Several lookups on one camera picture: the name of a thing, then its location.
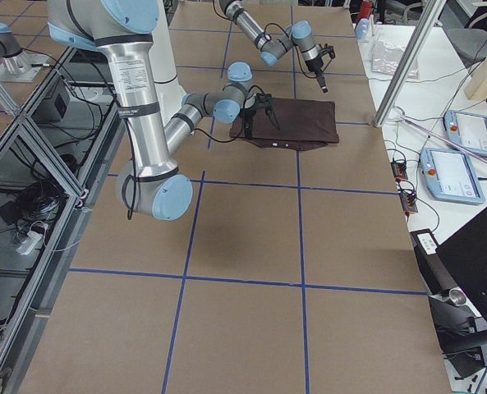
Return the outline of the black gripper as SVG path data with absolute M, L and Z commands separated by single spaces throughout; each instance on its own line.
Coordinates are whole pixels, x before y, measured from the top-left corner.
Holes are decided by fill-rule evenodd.
M 281 130 L 281 126 L 276 117 L 275 111 L 272 109 L 273 96 L 271 94 L 257 93 L 254 94 L 249 103 L 245 103 L 242 109 L 242 120 L 249 122 L 253 119 L 255 114 L 264 110 L 270 123 L 276 130 Z
M 314 74 L 315 79 L 318 81 L 320 88 L 324 93 L 328 92 L 328 87 L 323 75 L 324 63 L 321 57 L 316 57 L 306 61 L 309 72 Z

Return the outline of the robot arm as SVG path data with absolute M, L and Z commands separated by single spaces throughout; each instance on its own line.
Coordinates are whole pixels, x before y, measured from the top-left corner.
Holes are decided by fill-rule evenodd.
M 165 121 L 149 56 L 153 32 L 165 23 L 158 1 L 48 2 L 53 40 L 108 60 L 132 153 L 117 179 L 117 199 L 132 213 L 173 221 L 189 208 L 193 186 L 172 154 L 204 117 L 230 124 L 246 110 L 268 107 L 271 97 L 257 93 L 249 66 L 237 62 L 222 91 L 185 95 Z
M 292 49 L 297 53 L 298 61 L 303 59 L 308 73 L 302 71 L 307 78 L 316 79 L 324 93 L 328 86 L 324 78 L 324 70 L 335 58 L 333 46 L 316 43 L 312 28 L 308 21 L 299 21 L 286 28 L 271 22 L 266 25 L 278 27 L 283 33 L 274 38 L 262 28 L 251 14 L 243 7 L 242 1 L 219 1 L 219 6 L 226 18 L 234 22 L 260 51 L 260 58 L 267 66 L 274 66 Z

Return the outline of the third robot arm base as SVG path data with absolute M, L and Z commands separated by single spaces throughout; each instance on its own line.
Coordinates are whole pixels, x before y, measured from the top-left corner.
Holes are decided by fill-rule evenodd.
M 0 22 L 0 81 L 31 83 L 39 72 L 50 67 L 48 57 L 26 52 L 8 25 Z

